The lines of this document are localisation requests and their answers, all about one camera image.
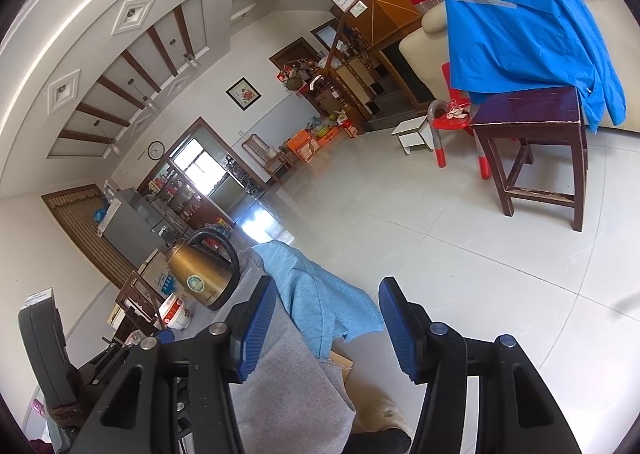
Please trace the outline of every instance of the dark brown stool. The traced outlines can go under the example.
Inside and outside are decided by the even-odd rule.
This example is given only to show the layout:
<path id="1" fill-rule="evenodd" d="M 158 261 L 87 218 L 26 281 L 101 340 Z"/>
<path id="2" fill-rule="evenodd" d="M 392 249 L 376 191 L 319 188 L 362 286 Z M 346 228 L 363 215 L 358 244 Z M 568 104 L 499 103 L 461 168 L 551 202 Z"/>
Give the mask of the dark brown stool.
<path id="1" fill-rule="evenodd" d="M 504 215 L 513 215 L 511 198 L 574 209 L 574 230 L 582 231 L 587 182 L 587 139 L 575 87 L 552 87 L 494 94 L 471 122 L 489 160 Z M 520 150 L 505 177 L 496 138 L 518 138 Z M 569 145 L 574 164 L 574 195 L 515 186 L 522 166 L 533 163 L 530 145 Z"/>

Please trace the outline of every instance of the clock face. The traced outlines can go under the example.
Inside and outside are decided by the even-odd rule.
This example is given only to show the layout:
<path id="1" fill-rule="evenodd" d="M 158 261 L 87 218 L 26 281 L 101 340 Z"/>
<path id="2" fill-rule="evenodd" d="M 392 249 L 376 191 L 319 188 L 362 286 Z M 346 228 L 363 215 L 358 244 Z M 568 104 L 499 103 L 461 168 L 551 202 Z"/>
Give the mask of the clock face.
<path id="1" fill-rule="evenodd" d="M 161 141 L 154 141 L 147 150 L 149 157 L 158 161 L 162 156 L 164 156 L 164 144 Z"/>

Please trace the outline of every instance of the framed picture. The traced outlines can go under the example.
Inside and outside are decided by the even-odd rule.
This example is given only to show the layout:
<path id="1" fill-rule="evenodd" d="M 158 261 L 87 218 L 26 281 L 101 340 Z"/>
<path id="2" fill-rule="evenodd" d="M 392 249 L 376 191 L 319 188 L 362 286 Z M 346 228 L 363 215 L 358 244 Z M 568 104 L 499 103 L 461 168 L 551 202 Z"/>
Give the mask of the framed picture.
<path id="1" fill-rule="evenodd" d="M 238 80 L 234 85 L 229 87 L 226 93 L 242 110 L 247 110 L 247 107 L 261 97 L 261 94 L 256 91 L 245 78 Z"/>

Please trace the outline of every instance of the red chair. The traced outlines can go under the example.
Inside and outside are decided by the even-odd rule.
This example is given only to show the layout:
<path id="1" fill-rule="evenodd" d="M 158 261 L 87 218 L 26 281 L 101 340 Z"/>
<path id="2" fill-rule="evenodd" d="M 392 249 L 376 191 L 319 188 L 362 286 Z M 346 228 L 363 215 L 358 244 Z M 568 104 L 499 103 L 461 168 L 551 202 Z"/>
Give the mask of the red chair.
<path id="1" fill-rule="evenodd" d="M 469 124 L 471 123 L 471 115 L 469 114 L 471 101 L 462 95 L 462 91 L 451 87 L 448 62 L 442 65 L 442 74 L 444 75 L 445 82 L 447 82 L 451 101 L 447 103 L 444 100 L 433 100 L 427 110 L 427 120 L 429 121 L 429 126 L 431 128 L 431 135 L 433 135 L 433 147 L 436 153 L 438 166 L 443 168 L 447 165 L 447 161 L 444 157 L 444 148 L 442 148 L 442 140 L 440 140 L 440 130 L 462 129 L 465 130 L 467 134 L 476 138 L 480 175 L 482 179 L 489 179 L 491 177 L 489 162 L 484 155 L 484 151 L 482 151 L 478 138 L 469 128 Z"/>

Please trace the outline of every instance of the brown striped curtain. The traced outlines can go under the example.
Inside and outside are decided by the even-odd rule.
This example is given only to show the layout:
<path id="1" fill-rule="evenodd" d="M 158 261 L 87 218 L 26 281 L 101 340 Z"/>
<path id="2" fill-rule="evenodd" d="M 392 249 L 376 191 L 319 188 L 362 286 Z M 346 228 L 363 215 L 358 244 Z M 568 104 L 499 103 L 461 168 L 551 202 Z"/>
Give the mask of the brown striped curtain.
<path id="1" fill-rule="evenodd" d="M 100 272 L 122 288 L 134 266 L 109 241 L 98 237 L 94 213 L 103 205 L 97 185 L 42 196 L 58 224 Z"/>

